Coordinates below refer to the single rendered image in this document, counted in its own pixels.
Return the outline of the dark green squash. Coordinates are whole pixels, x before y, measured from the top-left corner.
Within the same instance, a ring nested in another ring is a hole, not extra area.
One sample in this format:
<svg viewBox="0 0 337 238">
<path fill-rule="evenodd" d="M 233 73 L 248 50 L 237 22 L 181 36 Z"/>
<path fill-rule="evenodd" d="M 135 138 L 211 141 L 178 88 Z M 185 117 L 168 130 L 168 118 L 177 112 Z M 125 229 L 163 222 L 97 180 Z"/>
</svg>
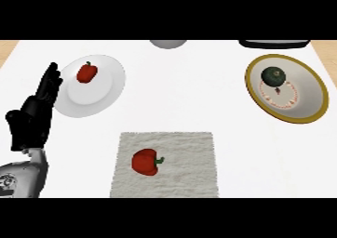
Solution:
<svg viewBox="0 0 337 238">
<path fill-rule="evenodd" d="M 270 66 L 261 71 L 261 79 L 267 86 L 277 87 L 286 81 L 286 74 L 279 67 Z"/>
</svg>

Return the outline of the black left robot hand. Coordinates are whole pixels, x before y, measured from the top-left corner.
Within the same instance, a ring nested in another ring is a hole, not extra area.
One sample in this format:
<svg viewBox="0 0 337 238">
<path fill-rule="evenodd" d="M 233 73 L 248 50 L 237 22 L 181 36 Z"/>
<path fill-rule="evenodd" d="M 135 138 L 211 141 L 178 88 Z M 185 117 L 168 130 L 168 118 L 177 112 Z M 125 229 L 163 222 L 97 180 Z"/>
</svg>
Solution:
<svg viewBox="0 0 337 238">
<path fill-rule="evenodd" d="M 50 134 L 51 109 L 61 83 L 57 64 L 53 62 L 41 77 L 35 94 L 27 96 L 20 109 L 5 114 L 13 152 L 27 148 L 44 148 Z"/>
</svg>

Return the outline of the grey round object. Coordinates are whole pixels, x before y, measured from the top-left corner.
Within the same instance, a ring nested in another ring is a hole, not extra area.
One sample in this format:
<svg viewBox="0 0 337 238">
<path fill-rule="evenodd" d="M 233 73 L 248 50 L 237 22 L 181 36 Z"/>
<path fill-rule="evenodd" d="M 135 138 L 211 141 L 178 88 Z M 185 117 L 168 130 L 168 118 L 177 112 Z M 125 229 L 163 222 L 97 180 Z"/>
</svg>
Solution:
<svg viewBox="0 0 337 238">
<path fill-rule="evenodd" d="M 150 40 L 150 42 L 162 49 L 174 49 L 185 43 L 185 40 Z"/>
</svg>

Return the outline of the gold-rimmed white bowl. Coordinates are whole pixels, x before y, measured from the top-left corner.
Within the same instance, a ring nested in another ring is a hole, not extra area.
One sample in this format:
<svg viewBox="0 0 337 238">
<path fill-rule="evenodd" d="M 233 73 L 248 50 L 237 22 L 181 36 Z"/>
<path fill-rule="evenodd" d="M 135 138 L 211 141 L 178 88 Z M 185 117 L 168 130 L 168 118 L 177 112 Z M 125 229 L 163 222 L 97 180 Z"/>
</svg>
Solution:
<svg viewBox="0 0 337 238">
<path fill-rule="evenodd" d="M 268 86 L 264 72 L 284 77 L 279 86 Z M 259 108 L 292 124 L 314 122 L 326 113 L 327 90 L 318 74 L 295 58 L 265 54 L 255 58 L 245 72 L 248 94 Z"/>
</svg>

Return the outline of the white textured placemat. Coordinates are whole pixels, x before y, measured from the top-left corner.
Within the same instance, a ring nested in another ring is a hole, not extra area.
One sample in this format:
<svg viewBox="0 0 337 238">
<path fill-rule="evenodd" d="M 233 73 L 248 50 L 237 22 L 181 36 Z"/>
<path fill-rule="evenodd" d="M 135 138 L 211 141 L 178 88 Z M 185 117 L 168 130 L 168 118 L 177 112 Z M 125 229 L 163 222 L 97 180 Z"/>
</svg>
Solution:
<svg viewBox="0 0 337 238">
<path fill-rule="evenodd" d="M 132 155 L 156 151 L 151 176 L 131 168 Z M 209 132 L 123 132 L 119 138 L 110 198 L 216 198 L 216 166 Z"/>
</svg>

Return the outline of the white plate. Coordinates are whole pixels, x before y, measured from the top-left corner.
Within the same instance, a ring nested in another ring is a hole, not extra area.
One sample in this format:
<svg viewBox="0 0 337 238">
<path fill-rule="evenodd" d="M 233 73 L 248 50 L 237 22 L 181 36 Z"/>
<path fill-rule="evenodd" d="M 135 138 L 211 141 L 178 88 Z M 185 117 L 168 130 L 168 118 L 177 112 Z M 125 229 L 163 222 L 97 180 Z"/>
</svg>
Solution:
<svg viewBox="0 0 337 238">
<path fill-rule="evenodd" d="M 84 66 L 97 73 L 87 83 L 76 80 Z M 60 71 L 63 83 L 58 88 L 54 108 L 72 118 L 92 116 L 118 100 L 125 87 L 125 70 L 119 61 L 106 55 L 88 55 L 76 59 Z"/>
</svg>

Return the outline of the small red bell pepper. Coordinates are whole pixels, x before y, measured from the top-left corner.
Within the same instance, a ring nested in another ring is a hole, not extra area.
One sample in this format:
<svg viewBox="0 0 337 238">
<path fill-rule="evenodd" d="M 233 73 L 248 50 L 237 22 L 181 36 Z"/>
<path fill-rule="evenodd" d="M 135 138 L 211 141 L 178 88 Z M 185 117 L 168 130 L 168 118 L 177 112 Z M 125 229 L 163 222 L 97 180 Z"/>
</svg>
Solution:
<svg viewBox="0 0 337 238">
<path fill-rule="evenodd" d="M 87 84 L 97 74 L 97 67 L 87 61 L 76 73 L 76 81 Z"/>
</svg>

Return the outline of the large red bell pepper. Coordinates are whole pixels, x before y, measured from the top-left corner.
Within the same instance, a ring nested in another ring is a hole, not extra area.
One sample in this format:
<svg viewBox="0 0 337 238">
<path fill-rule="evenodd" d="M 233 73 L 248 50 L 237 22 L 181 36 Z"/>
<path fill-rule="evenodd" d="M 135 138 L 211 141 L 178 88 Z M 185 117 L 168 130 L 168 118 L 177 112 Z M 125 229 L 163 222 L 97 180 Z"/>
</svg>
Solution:
<svg viewBox="0 0 337 238">
<path fill-rule="evenodd" d="M 153 149 L 143 149 L 131 157 L 131 169 L 144 176 L 153 176 L 163 161 L 165 158 L 157 157 Z"/>
</svg>

